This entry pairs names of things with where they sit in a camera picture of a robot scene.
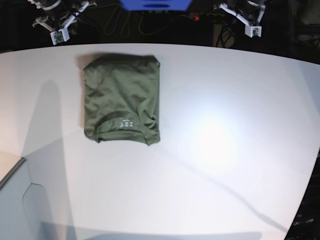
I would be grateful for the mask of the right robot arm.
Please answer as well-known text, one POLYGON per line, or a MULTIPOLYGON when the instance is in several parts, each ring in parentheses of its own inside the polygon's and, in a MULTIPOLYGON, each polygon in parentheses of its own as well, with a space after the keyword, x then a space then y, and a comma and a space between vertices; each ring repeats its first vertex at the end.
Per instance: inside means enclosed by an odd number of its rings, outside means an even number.
POLYGON ((97 7, 95 0, 28 0, 44 15, 37 17, 32 27, 42 26, 50 33, 68 29, 80 20, 79 15, 88 7, 97 7))

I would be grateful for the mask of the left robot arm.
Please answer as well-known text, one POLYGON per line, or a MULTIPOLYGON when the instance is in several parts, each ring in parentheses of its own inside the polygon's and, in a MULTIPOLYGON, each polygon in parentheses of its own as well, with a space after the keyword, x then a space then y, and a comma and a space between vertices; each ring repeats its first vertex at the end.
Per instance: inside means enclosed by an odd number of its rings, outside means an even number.
POLYGON ((246 26, 258 27, 266 10, 264 0, 225 0, 214 6, 234 16, 246 26))

